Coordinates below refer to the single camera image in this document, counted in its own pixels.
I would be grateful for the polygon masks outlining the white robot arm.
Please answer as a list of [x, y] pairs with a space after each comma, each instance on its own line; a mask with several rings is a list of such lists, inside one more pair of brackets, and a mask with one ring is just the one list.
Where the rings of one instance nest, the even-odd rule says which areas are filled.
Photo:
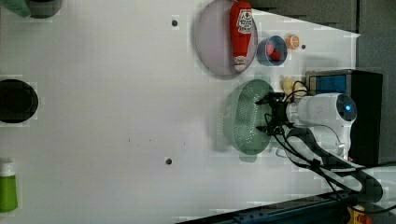
[[304, 96], [288, 103], [282, 92], [270, 92], [256, 102], [269, 105], [256, 129], [278, 142], [286, 157], [300, 168], [324, 178], [362, 203], [373, 203], [382, 212], [395, 209], [395, 163], [364, 166], [348, 161], [351, 128], [357, 118], [354, 101], [343, 93]]

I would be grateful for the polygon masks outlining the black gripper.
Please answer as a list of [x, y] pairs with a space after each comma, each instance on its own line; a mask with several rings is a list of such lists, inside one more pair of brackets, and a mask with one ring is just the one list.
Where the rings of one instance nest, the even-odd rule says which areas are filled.
[[285, 94], [283, 92], [270, 92], [264, 96], [256, 105], [267, 105], [271, 107], [271, 119], [267, 126], [257, 126], [256, 129], [270, 135], [281, 134], [281, 128], [288, 123], [286, 115], [287, 103], [284, 101]]

